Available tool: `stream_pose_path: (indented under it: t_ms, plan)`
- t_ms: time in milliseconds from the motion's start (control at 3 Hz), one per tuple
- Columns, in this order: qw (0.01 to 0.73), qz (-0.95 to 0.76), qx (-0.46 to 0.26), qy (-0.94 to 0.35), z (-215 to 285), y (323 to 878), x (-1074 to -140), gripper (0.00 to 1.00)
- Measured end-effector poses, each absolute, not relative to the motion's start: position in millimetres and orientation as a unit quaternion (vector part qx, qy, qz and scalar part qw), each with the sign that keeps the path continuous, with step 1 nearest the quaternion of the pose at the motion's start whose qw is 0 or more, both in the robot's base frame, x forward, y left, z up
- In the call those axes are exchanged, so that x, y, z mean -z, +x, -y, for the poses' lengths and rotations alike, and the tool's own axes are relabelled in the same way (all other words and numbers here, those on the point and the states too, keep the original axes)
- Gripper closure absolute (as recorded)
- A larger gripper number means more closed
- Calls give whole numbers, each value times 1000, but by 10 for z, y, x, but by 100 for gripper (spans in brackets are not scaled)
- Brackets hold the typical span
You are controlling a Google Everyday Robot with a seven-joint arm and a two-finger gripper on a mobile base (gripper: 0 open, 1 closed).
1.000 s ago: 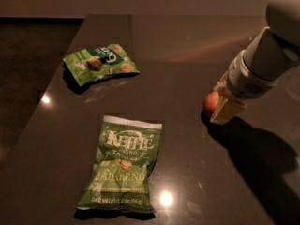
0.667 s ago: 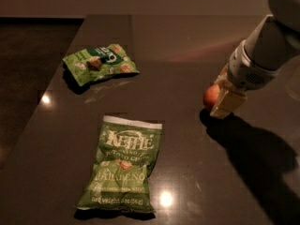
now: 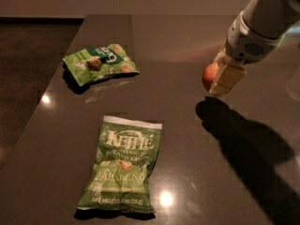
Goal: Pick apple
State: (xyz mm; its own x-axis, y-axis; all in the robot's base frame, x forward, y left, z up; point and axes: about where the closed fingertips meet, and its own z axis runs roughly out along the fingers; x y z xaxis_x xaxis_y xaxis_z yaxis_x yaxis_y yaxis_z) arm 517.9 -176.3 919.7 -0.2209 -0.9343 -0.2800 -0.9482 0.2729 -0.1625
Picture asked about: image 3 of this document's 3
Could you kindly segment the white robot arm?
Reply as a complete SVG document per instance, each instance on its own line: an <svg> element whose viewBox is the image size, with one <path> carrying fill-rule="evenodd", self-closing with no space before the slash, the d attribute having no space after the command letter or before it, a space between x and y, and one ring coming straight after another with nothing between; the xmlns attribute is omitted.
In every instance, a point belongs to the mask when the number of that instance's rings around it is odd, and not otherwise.
<svg viewBox="0 0 300 225"><path fill-rule="evenodd" d="M300 0L250 0L217 53L217 74L209 93L229 93L246 76L246 65L262 61L299 21Z"/></svg>

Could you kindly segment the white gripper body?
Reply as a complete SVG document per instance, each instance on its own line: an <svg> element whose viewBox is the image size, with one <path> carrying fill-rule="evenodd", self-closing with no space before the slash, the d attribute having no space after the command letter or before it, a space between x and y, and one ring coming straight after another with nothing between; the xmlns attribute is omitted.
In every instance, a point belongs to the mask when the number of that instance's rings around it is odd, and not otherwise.
<svg viewBox="0 0 300 225"><path fill-rule="evenodd" d="M228 64L263 60L279 44L281 16L276 12L243 10L229 28L224 44Z"/></svg>

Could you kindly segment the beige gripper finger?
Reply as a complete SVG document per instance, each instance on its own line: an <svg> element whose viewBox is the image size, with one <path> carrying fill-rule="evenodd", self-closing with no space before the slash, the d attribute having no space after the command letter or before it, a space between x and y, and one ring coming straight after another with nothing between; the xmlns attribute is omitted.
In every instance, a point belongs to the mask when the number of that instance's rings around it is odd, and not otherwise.
<svg viewBox="0 0 300 225"><path fill-rule="evenodd" d="M211 64L208 74L211 78L209 93L220 97L228 94L247 74L243 67L226 64Z"/></svg>
<svg viewBox="0 0 300 225"><path fill-rule="evenodd" d="M230 62L230 56L227 54L226 45L223 44L219 51L217 52L217 55L214 59L215 63L220 64L228 64Z"/></svg>

